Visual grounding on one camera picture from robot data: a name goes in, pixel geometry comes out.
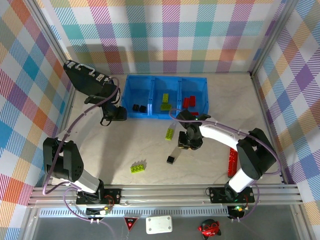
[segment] yellow-green lego brick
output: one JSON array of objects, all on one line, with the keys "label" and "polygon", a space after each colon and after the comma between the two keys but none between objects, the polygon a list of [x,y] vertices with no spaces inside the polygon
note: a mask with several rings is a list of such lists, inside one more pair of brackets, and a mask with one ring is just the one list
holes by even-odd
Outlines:
[{"label": "yellow-green lego brick", "polygon": [[165,139],[171,141],[174,136],[174,130],[172,128],[168,128],[166,131]]},{"label": "yellow-green lego brick", "polygon": [[169,94],[168,93],[164,93],[163,97],[162,97],[162,102],[164,104],[167,104],[169,102]]},{"label": "yellow-green lego brick", "polygon": [[169,111],[171,109],[171,104],[161,104],[161,111]]},{"label": "yellow-green lego brick", "polygon": [[145,167],[143,164],[139,164],[137,166],[132,166],[131,167],[131,173],[132,174],[135,174],[135,173],[138,173],[138,172],[142,172],[145,170]]}]

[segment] metal extrusion bar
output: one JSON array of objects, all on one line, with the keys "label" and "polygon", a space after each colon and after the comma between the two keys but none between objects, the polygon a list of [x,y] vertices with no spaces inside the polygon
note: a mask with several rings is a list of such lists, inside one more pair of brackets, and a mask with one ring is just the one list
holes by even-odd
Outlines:
[{"label": "metal extrusion bar", "polygon": [[[206,195],[207,187],[223,187],[224,185],[207,184],[148,184],[148,185],[108,185],[106,188],[120,188],[121,200],[119,207],[211,207],[221,204],[210,203]],[[260,184],[259,205],[300,205],[302,198],[295,184]],[[28,207],[59,208],[64,207],[63,194],[67,186],[61,186],[48,195],[42,195],[42,188],[35,187]],[[69,205],[76,202],[76,193],[68,192],[66,201]],[[226,203],[222,206],[235,206]]]},{"label": "metal extrusion bar", "polygon": [[68,126],[71,110],[74,106],[75,99],[76,99],[76,89],[72,85],[70,88],[70,96],[67,101],[66,108],[63,111],[63,118],[61,121],[61,125],[59,126],[57,133],[60,133],[63,129],[65,129]]},{"label": "metal extrusion bar", "polygon": [[[78,215],[86,214],[86,207],[72,207],[72,210]],[[199,207],[119,207],[112,208],[107,218],[110,217],[139,217],[146,218],[150,216],[170,215],[172,217],[203,217],[203,216],[229,216],[227,206],[199,206]],[[42,207],[39,218],[75,218],[66,207]]]},{"label": "metal extrusion bar", "polygon": [[60,46],[59,41],[55,37],[53,30],[51,29],[46,17],[44,16],[42,10],[40,9],[39,5],[37,4],[36,0],[25,0],[24,3],[28,7],[31,15],[33,16],[34,20],[36,21],[37,25],[40,27],[41,32],[44,34],[46,40],[50,44],[52,50],[54,51],[55,55],[59,59],[60,63],[64,63],[67,61],[67,56]]},{"label": "metal extrusion bar", "polygon": [[289,0],[286,2],[284,9],[282,10],[281,15],[279,16],[278,20],[275,23],[275,27],[273,28],[267,40],[266,46],[264,46],[258,60],[256,61],[255,66],[253,67],[252,75],[256,75],[259,69],[264,64],[268,54],[270,53],[275,42],[278,40],[282,30],[284,29],[289,17],[291,16],[298,2],[299,0]]},{"label": "metal extrusion bar", "polygon": [[314,240],[316,239],[315,233],[313,231],[312,225],[308,218],[305,206],[301,205],[291,205],[292,216],[300,236],[303,240]]},{"label": "metal extrusion bar", "polygon": [[[269,124],[269,121],[268,121],[268,118],[267,118],[267,114],[265,112],[265,108],[264,108],[261,96],[259,94],[258,86],[256,84],[256,76],[255,75],[251,76],[251,80],[252,80],[252,84],[253,84],[253,88],[254,88],[254,91],[255,91],[256,98],[258,99],[258,102],[259,102],[259,105],[260,105],[260,110],[261,110],[261,113],[262,113],[262,116],[263,116],[264,124],[265,124],[266,129],[268,131],[268,134],[270,136],[269,139],[270,139],[271,145],[273,146],[273,149],[275,150],[275,153],[278,156],[280,156],[280,154],[279,154],[280,152],[279,152],[278,147],[276,145],[276,141],[275,141],[274,135],[273,135],[273,133],[271,131],[271,127],[270,127],[270,124]],[[285,171],[283,171],[283,170],[281,171],[280,177],[282,178],[282,182],[283,183],[288,183],[288,177],[286,176],[286,172]]]}]

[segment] aluminum frame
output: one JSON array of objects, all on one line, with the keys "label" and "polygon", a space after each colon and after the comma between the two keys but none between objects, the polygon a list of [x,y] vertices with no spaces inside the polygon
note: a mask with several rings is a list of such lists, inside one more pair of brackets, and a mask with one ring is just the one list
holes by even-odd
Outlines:
[{"label": "aluminum frame", "polygon": [[[252,80],[253,88],[255,90],[256,97],[257,97],[259,105],[260,105],[260,109],[261,109],[261,113],[263,116],[263,120],[264,120],[266,129],[267,129],[269,136],[270,136],[271,144],[273,146],[273,149],[275,150],[275,153],[279,156],[279,150],[278,150],[277,145],[275,143],[275,139],[273,137],[271,127],[268,124],[268,118],[267,118],[266,112],[264,111],[264,105],[263,105],[262,99],[259,95],[258,86],[256,84],[256,75],[252,75],[251,80]],[[281,171],[280,176],[283,179],[283,181],[282,181],[283,183],[288,183],[288,177],[287,177],[285,171]],[[292,211],[292,215],[293,215],[295,225],[297,227],[300,238],[303,240],[316,239],[316,236],[315,236],[315,233],[312,229],[310,220],[307,217],[307,212],[305,210],[304,205],[303,204],[292,205],[291,211]]]},{"label": "aluminum frame", "polygon": [[[199,207],[199,206],[236,206],[236,203],[210,203],[206,195],[207,187],[224,187],[223,184],[133,184],[106,185],[105,188],[122,189],[121,207]],[[302,198],[295,184],[259,184],[259,205],[300,205]],[[30,208],[61,208],[64,207],[63,194],[68,186],[61,186],[48,195],[42,194],[41,187],[35,187],[30,197]],[[70,191],[66,195],[66,202],[74,205],[76,192]]]},{"label": "aluminum frame", "polygon": [[275,23],[275,26],[270,33],[270,36],[266,42],[266,45],[262,49],[262,52],[260,53],[255,66],[252,69],[252,75],[256,75],[259,71],[259,69],[264,64],[265,60],[267,59],[267,56],[269,55],[272,47],[274,46],[275,42],[278,40],[282,30],[284,29],[289,17],[295,10],[296,5],[298,4],[299,0],[288,0],[286,1],[286,4],[278,18],[278,20]]},{"label": "aluminum frame", "polygon": [[[137,185],[106,185],[106,188],[122,189],[121,200],[117,210],[137,209],[145,210],[156,208],[188,208],[188,209],[216,209],[220,211],[220,216],[226,216],[226,206],[235,206],[235,203],[210,203],[210,197],[206,195],[208,187],[223,187],[223,184],[137,184]],[[308,222],[301,212],[302,198],[295,184],[259,184],[260,198],[258,205],[290,205],[294,209],[294,219],[297,224],[298,233],[301,239],[313,239],[312,232],[306,225]],[[41,217],[42,210],[55,212],[66,209],[63,202],[63,194],[69,186],[61,186],[48,195],[42,194],[42,187],[33,189],[30,201],[27,206],[27,212],[23,223],[26,226],[19,235],[20,240],[31,240],[35,233],[38,218]],[[257,194],[257,188],[253,187],[253,193]],[[66,195],[67,204],[83,211],[85,205],[76,206],[77,195],[75,191],[68,192]],[[51,214],[51,217],[70,217],[70,215],[61,216],[59,213]]]}]

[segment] aluminum rail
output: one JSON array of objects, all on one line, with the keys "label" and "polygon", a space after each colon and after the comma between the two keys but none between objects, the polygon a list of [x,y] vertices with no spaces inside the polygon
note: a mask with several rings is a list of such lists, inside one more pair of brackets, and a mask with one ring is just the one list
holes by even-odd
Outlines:
[{"label": "aluminum rail", "polygon": [[[122,189],[119,207],[204,207],[235,206],[236,203],[210,203],[207,187],[223,187],[222,184],[147,184],[147,185],[106,185],[105,188]],[[300,205],[302,198],[295,184],[259,184],[259,205]],[[63,194],[68,186],[61,186],[48,195],[42,194],[41,187],[35,187],[28,207],[63,207]],[[66,201],[75,205],[75,191],[68,192]]]}]

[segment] cable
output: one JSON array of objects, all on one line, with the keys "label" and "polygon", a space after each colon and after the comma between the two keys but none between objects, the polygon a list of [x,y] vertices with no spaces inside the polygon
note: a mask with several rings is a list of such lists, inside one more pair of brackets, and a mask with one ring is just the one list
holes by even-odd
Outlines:
[{"label": "cable", "polygon": [[208,190],[209,188],[211,188],[211,187],[208,186],[208,187],[205,189],[205,194],[206,194],[208,197],[210,197],[210,195],[207,193],[207,190]]},{"label": "cable", "polygon": [[57,163],[57,160],[58,160],[58,157],[59,157],[59,153],[61,151],[61,148],[63,147],[64,143],[65,143],[65,140],[67,139],[67,137],[70,135],[71,133],[71,130],[74,128],[74,126],[79,122],[79,120],[85,116],[88,112],[90,112],[92,109],[94,109],[95,107],[98,107],[102,104],[104,104],[105,102],[109,101],[117,92],[118,92],[118,89],[119,89],[119,85],[120,85],[120,81],[117,77],[112,77],[111,78],[112,80],[115,79],[116,80],[116,88],[115,90],[113,91],[113,93],[107,97],[106,99],[98,102],[97,104],[89,107],[88,109],[86,109],[83,113],[81,113],[74,121],[73,123],[70,125],[70,127],[68,128],[68,130],[66,131],[66,134],[63,136],[61,142],[59,143],[58,145],[58,148],[55,152],[55,155],[54,155],[54,158],[53,158],[53,161],[52,161],[52,165],[50,167],[50,170],[48,172],[48,175],[46,176],[46,179],[45,179],[45,182],[44,182],[44,185],[43,185],[43,189],[42,189],[42,194],[43,195],[47,195],[49,193],[51,193],[53,190],[55,190],[57,187],[61,186],[62,184],[68,184],[69,181],[65,181],[65,182],[61,182],[59,183],[58,185],[54,186],[52,189],[50,189],[49,191],[46,191],[47,190],[47,186],[48,186],[48,183],[49,183],[49,180],[50,180],[50,177],[55,169],[55,166],[56,166],[56,163]]},{"label": "cable", "polygon": [[248,208],[248,203],[249,203],[248,196],[247,196],[247,195],[244,195],[244,197],[245,197],[245,201],[246,201],[245,207]]},{"label": "cable", "polygon": [[118,92],[119,92],[119,98],[118,98],[118,100],[114,101],[113,104],[117,104],[121,99],[121,89],[120,88],[119,88]]},{"label": "cable", "polygon": [[254,184],[254,185],[256,186],[256,190],[257,190],[255,204],[254,204],[254,206],[251,208],[250,212],[249,212],[247,215],[245,215],[245,216],[243,216],[243,217],[239,218],[239,219],[241,219],[241,220],[248,218],[248,217],[249,217],[249,216],[254,212],[254,210],[256,209],[256,207],[257,207],[257,205],[258,205],[258,203],[259,203],[260,190],[259,190],[259,187],[258,187],[258,185],[257,185],[257,184]]},{"label": "cable", "polygon": [[[69,205],[67,204],[66,195],[67,195],[67,192],[70,192],[71,190],[77,191],[78,189],[77,189],[76,187],[69,187],[67,190],[65,190],[65,192],[64,192],[64,194],[63,194],[63,202],[64,202],[66,208],[67,208],[73,215],[75,215],[77,218],[79,218],[79,219],[81,219],[81,220],[83,220],[83,221],[86,221],[86,222],[91,223],[91,220],[89,220],[89,219],[86,218],[86,217],[83,217],[83,216],[80,216],[80,215],[76,214],[76,213],[71,209],[71,207],[69,207]],[[109,228],[109,230],[111,231],[112,235],[113,235],[113,239],[116,239],[115,232],[113,231],[113,229],[111,228],[111,226],[110,226],[108,223],[106,223],[106,222],[104,222],[104,221],[99,221],[99,222],[96,221],[96,223],[97,223],[97,224],[101,223],[101,224],[107,226],[107,227]]]},{"label": "cable", "polygon": [[259,143],[260,145],[262,145],[265,149],[268,150],[268,152],[270,152],[272,154],[272,156],[275,158],[277,164],[278,164],[278,170],[275,171],[275,172],[266,172],[264,175],[277,175],[281,172],[281,169],[282,169],[282,164],[277,156],[277,154],[267,145],[265,144],[263,141],[261,141],[260,139],[254,137],[254,136],[251,136],[245,132],[242,132],[240,130],[237,130],[235,128],[232,128],[230,126],[227,126],[227,125],[224,125],[224,124],[221,124],[219,122],[213,122],[213,121],[206,121],[206,120],[182,120],[182,119],[177,119],[176,117],[174,117],[172,115],[172,112],[173,111],[182,111],[181,109],[177,109],[177,108],[172,108],[170,111],[169,111],[169,116],[174,119],[174,120],[177,120],[178,122],[181,122],[181,123],[203,123],[203,124],[209,124],[209,125],[212,125],[214,127],[219,127],[225,131],[228,131],[228,132],[231,132],[231,133],[234,133],[234,134],[238,134],[238,135],[241,135],[241,136],[244,136],[244,137],[249,137],[253,140],[255,140],[257,143]]},{"label": "cable", "polygon": [[109,205],[110,205],[110,206],[111,206],[111,203],[110,203],[110,199],[109,199],[109,198],[112,199],[113,204],[112,204],[111,207],[113,207],[113,206],[115,205],[115,199],[114,199],[111,195],[106,195],[106,196],[104,196],[104,198],[108,198],[108,200],[109,200]]}]

